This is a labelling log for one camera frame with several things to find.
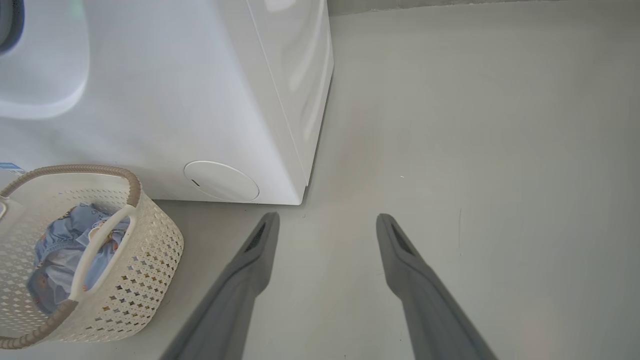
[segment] laundry basket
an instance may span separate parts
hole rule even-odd
[[[52,221],[81,202],[114,214],[93,238],[106,239],[125,217],[131,223],[100,279],[84,291],[84,278],[102,245],[90,242],[69,298],[47,316],[26,288],[35,242]],[[128,170],[62,165],[23,175],[0,192],[0,348],[24,348],[42,340],[112,341],[136,334],[156,313],[183,246],[178,227]]]

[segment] round panel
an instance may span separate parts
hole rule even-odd
[[[260,190],[242,171],[214,161],[194,161],[184,167],[184,176],[201,192],[219,200],[246,202]]]

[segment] blue cloth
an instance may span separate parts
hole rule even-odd
[[[34,271],[27,281],[27,289],[43,313],[53,313],[68,298],[78,262],[89,245],[90,231],[102,226],[109,217],[92,205],[80,204],[52,222],[36,242]],[[125,218],[110,232],[84,279],[85,291],[98,281],[128,227],[129,218]]]

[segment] floor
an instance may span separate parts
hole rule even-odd
[[[419,6],[449,6],[464,4],[514,3],[519,1],[557,0],[327,0],[329,16],[380,10],[409,9]]]
[[[156,359],[267,211],[245,359],[413,359],[376,242],[395,216],[501,359],[640,353],[640,9],[517,3],[331,19],[301,206],[159,202],[185,251],[149,326],[3,359]]]

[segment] white washing machine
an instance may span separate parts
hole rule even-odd
[[[300,204],[326,0],[0,0],[0,165],[128,168],[154,199]]]

